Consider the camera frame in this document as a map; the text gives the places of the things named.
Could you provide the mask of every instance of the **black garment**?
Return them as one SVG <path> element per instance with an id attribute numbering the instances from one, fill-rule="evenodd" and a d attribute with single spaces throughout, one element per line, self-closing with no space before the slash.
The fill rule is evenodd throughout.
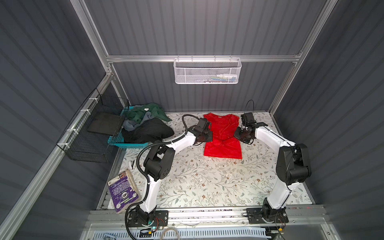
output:
<path id="1" fill-rule="evenodd" d="M 175 132 L 158 118 L 149 119 L 133 131 L 121 130 L 124 143 L 146 143 L 172 137 Z"/>

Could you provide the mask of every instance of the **red garment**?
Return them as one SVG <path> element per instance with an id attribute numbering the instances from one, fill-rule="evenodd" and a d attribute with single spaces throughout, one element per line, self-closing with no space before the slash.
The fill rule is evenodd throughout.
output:
<path id="1" fill-rule="evenodd" d="M 204 115 L 212 123 L 213 141 L 205 144 L 204 156 L 242 159 L 240 141 L 233 137 L 239 126 L 239 117 L 228 114 L 218 116 Z"/>

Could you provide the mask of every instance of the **wire basket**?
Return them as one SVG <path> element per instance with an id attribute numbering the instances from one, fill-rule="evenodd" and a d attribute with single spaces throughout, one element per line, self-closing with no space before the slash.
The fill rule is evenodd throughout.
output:
<path id="1" fill-rule="evenodd" d="M 129 110 L 132 110 L 132 109 L 133 109 L 133 106 L 125 107 L 121 111 L 120 116 L 123 117 L 125 112 L 128 112 Z M 125 149 L 125 148 L 145 148 L 146 146 L 149 145 L 149 142 L 146 142 L 146 143 L 124 143 L 124 138 L 122 137 L 121 129 L 120 129 L 120 131 L 117 135 L 109 137 L 108 144 Z"/>
<path id="2" fill-rule="evenodd" d="M 118 148 L 107 143 L 109 136 L 87 130 L 98 113 L 119 115 L 123 109 L 123 104 L 129 105 L 128 100 L 115 96 L 98 95 L 93 99 L 88 109 L 77 111 L 74 117 L 80 111 L 84 111 L 79 123 L 70 129 L 71 133 L 68 139 L 65 142 L 57 142 L 57 145 L 71 160 L 101 163 L 113 161 Z"/>
<path id="3" fill-rule="evenodd" d="M 173 62 L 177 84 L 236 84 L 241 66 L 239 58 L 175 58 Z"/>

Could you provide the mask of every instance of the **green cloth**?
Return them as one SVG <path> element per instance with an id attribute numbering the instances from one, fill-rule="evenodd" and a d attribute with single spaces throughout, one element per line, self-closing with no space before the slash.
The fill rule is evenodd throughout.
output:
<path id="1" fill-rule="evenodd" d="M 134 107 L 132 110 L 125 112 L 125 117 L 129 120 L 141 123 L 141 120 L 143 119 L 146 112 L 151 112 L 152 116 L 160 118 L 161 120 L 164 120 L 166 122 L 172 121 L 171 119 L 169 119 L 169 117 L 167 117 L 164 110 L 156 103 L 150 103 L 140 107 Z"/>

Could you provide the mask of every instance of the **floral tablecloth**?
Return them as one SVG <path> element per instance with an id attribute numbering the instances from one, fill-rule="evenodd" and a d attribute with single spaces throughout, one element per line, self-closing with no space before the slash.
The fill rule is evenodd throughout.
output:
<path id="1" fill-rule="evenodd" d="M 217 113 L 224 116 L 230 113 Z M 184 133 L 181 122 L 183 114 L 167 114 L 175 135 Z M 194 114 L 203 117 L 203 113 Z M 269 113 L 254 113 L 257 122 L 276 127 Z M 196 124 L 196 119 L 186 117 L 187 126 Z M 175 155 L 169 175 L 163 179 L 157 197 L 158 208 L 176 207 L 222 207 L 261 205 L 272 191 L 276 180 L 277 153 L 263 142 L 255 140 L 252 145 L 241 143 L 243 159 L 204 156 L 205 143 L 187 147 Z M 130 168 L 140 149 L 127 149 L 121 171 Z M 141 167 L 147 155 L 141 157 Z M 136 169 L 131 170 L 135 183 L 143 192 L 145 178 Z M 288 198 L 287 204 L 312 204 L 302 184 Z M 109 209 L 114 209 L 110 201 Z"/>

